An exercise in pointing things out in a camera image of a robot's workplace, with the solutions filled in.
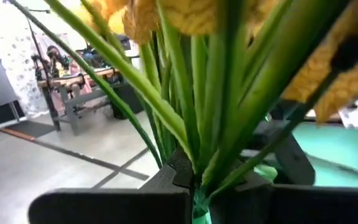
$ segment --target teal surface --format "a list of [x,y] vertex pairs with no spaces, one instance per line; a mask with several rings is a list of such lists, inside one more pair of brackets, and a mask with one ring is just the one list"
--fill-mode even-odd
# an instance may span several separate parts
[[[358,170],[358,130],[303,123],[293,135],[307,154]],[[310,161],[316,170],[315,185],[358,187],[357,173],[319,159]]]

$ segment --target table leg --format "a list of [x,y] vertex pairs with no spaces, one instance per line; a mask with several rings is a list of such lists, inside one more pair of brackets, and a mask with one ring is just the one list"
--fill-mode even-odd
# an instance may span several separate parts
[[42,93],[44,94],[45,101],[47,102],[47,106],[49,109],[50,117],[52,118],[53,125],[55,126],[57,131],[60,131],[60,122],[55,118],[59,117],[59,113],[56,110],[56,107],[53,103],[52,96],[50,95],[50,91],[47,87],[42,87]]
[[79,134],[78,117],[74,113],[74,107],[66,104],[66,102],[68,100],[67,89],[66,89],[65,86],[60,86],[58,89],[59,89],[60,95],[62,96],[62,101],[63,101],[63,104],[65,106],[68,122],[69,122],[69,124],[71,126],[71,129],[74,132],[74,135],[77,136]]

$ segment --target person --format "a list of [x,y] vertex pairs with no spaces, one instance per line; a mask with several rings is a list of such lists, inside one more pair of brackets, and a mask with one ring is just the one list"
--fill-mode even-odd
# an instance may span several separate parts
[[[70,75],[79,75],[81,73],[81,67],[71,56],[62,55],[56,46],[49,46],[47,48],[47,55],[50,58],[51,73],[53,77],[59,77],[60,71],[70,71]],[[72,84],[69,86],[73,92],[74,97],[80,96],[83,85]]]

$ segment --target plant pot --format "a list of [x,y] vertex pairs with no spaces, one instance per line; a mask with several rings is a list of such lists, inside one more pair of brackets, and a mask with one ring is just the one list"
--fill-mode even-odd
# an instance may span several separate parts
[[[133,87],[130,86],[127,82],[120,83],[116,86],[113,86],[113,90],[117,95],[124,100],[131,110],[136,114],[143,111],[143,107],[137,98]],[[114,117],[117,119],[127,119],[121,110],[112,102],[111,109],[113,110]]]

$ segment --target black floor line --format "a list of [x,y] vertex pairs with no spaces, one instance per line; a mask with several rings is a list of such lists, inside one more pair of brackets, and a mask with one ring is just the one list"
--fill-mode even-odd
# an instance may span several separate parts
[[[106,184],[107,182],[109,182],[111,179],[113,179],[115,176],[117,176],[120,172],[126,175],[129,175],[131,177],[134,177],[135,175],[141,174],[139,172],[133,171],[133,170],[129,170],[126,169],[128,168],[132,163],[134,163],[136,160],[140,159],[144,154],[146,154],[146,152],[148,151],[148,148],[143,149],[142,151],[140,151],[136,156],[134,156],[132,159],[129,159],[124,165],[121,166],[120,170],[115,170],[114,172],[112,172],[111,174],[107,175],[105,178],[103,178],[103,180],[99,181],[97,184],[95,184],[95,186],[93,186],[93,189],[97,189],[102,187],[104,184]],[[148,175],[145,174],[141,174],[138,175],[137,177],[135,177],[137,179],[140,180],[147,180],[149,178]]]
[[115,171],[118,171],[118,173],[122,172],[123,174],[129,175],[129,176],[131,176],[133,178],[140,179],[140,180],[147,180],[147,178],[149,178],[148,175],[142,174],[140,172],[136,172],[134,170],[126,169],[126,167],[129,167],[133,162],[135,162],[140,157],[142,157],[149,150],[147,148],[143,149],[140,153],[138,153],[132,159],[128,160],[124,165],[117,166],[117,165],[114,165],[114,164],[111,164],[111,163],[108,163],[108,162],[101,161],[99,159],[95,159],[95,158],[86,156],[86,155],[78,153],[78,152],[70,151],[70,150],[64,149],[62,147],[55,146],[53,144],[49,144],[49,143],[44,142],[44,141],[39,141],[37,139],[34,139],[34,140],[29,140],[29,139],[26,139],[26,138],[20,138],[20,139],[32,142],[32,143],[37,144],[39,146],[46,147],[47,149],[51,149],[51,150],[63,153],[65,155],[68,155],[68,156],[75,157],[77,159],[84,160],[86,162],[90,162],[92,164],[95,164],[95,165],[98,165],[98,166],[101,166],[101,167],[105,167],[107,169],[114,170],[113,173],[115,173]]
[[108,162],[104,162],[104,161],[101,161],[99,159],[95,159],[95,158],[86,156],[84,154],[78,153],[78,152],[73,152],[73,151],[64,149],[62,147],[54,146],[52,144],[49,144],[49,143],[46,143],[46,142],[43,142],[43,141],[34,140],[34,141],[31,141],[31,142],[36,143],[36,144],[38,144],[40,146],[46,147],[48,149],[52,149],[54,151],[63,153],[65,155],[72,156],[72,157],[75,157],[77,159],[82,159],[82,160],[84,160],[86,162],[90,162],[90,163],[93,163],[93,164],[96,164],[96,165],[99,165],[99,166],[102,166],[102,167],[105,167],[105,168],[108,168],[108,169],[112,169],[112,170],[119,170],[120,169],[120,167],[117,166],[117,165],[114,165],[114,164],[111,164],[111,163],[108,163]]

